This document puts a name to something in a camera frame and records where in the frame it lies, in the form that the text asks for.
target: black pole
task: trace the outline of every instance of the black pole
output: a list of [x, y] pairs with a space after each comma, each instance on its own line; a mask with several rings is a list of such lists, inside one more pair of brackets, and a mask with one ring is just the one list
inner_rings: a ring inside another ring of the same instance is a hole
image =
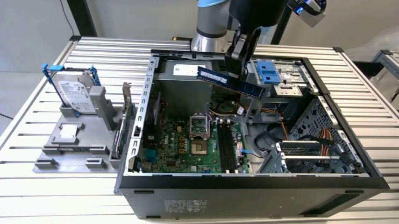
[[86, 0], [67, 0], [82, 36], [98, 36]]
[[286, 27], [287, 27], [287, 24], [289, 24], [289, 21], [290, 21], [291, 13], [293, 13], [291, 8], [289, 6], [286, 6], [281, 22], [279, 22], [279, 24], [275, 28], [275, 35], [274, 35], [271, 44], [281, 44], [283, 34], [285, 34], [285, 31], [286, 31]]

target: expansion slot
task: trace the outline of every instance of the expansion slot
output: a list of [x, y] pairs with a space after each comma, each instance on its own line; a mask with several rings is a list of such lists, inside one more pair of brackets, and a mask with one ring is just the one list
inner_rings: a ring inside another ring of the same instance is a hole
[[233, 145], [231, 124], [230, 122], [223, 122], [223, 120], [218, 123], [218, 143], [222, 171], [235, 173], [238, 162]]
[[226, 89], [230, 89], [258, 99], [262, 98], [266, 91], [265, 88], [259, 87], [258, 85], [247, 83], [231, 76], [226, 76], [219, 72], [215, 72], [203, 67], [199, 67], [198, 79], [202, 79]]

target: motherboard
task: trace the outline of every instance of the motherboard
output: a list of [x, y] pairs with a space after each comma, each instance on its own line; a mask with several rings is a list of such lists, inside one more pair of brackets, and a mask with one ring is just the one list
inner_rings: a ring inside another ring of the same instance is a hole
[[[165, 119], [162, 121], [161, 141], [157, 149], [146, 149], [143, 172], [153, 173], [223, 173], [221, 163], [219, 135], [217, 121], [207, 121], [210, 137], [190, 137], [190, 120]], [[238, 155], [238, 145], [243, 146], [239, 124], [231, 130], [230, 152], [235, 155], [235, 169], [249, 173], [247, 158]]]

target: blue ram stick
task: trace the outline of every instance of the blue ram stick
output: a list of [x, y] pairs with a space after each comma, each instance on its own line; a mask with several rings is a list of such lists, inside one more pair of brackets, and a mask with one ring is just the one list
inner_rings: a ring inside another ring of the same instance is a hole
[[238, 78], [223, 75], [219, 72], [215, 72], [210, 69], [199, 67], [198, 71], [198, 79], [205, 80], [226, 89], [230, 89], [234, 92], [246, 94], [258, 99], [262, 98], [266, 92], [266, 89], [259, 87], [258, 85], [247, 83], [239, 80]]

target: aluminum extrusion table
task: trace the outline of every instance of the aluminum extrusion table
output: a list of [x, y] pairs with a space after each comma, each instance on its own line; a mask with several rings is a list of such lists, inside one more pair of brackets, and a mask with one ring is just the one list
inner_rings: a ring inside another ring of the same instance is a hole
[[[123, 102], [123, 83], [133, 83], [138, 104], [151, 49], [190, 50], [190, 43], [83, 37], [68, 42], [55, 64], [75, 68], [95, 65], [107, 98], [115, 104]], [[257, 54], [310, 58], [391, 190], [330, 218], [181, 222], [399, 223], [398, 112], [346, 54], [333, 48], [259, 45]], [[114, 195], [117, 174], [34, 173], [34, 161], [60, 117], [59, 106], [55, 89], [43, 78], [0, 137], [0, 217], [6, 217], [0, 223], [138, 223], [125, 197]]]

